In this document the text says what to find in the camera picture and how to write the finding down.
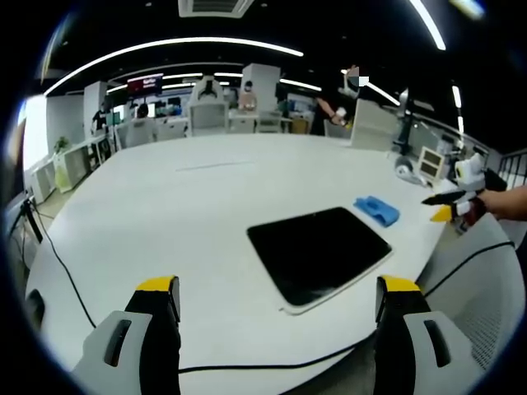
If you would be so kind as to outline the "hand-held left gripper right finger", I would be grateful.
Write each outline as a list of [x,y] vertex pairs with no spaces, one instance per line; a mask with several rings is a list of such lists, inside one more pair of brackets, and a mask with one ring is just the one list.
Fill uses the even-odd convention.
[[472,343],[414,282],[377,278],[374,394],[469,394],[483,370]]

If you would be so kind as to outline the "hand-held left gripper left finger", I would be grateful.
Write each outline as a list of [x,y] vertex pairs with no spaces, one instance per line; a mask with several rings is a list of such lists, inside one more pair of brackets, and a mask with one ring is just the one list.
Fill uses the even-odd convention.
[[180,279],[155,277],[85,339],[72,371],[86,394],[180,394]]

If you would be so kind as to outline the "person's right hand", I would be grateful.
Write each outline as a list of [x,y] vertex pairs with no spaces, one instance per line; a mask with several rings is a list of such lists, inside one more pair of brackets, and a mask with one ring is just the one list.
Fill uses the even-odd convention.
[[484,205],[486,212],[492,213],[498,220],[505,218],[506,197],[504,192],[484,190],[478,195],[478,199]]

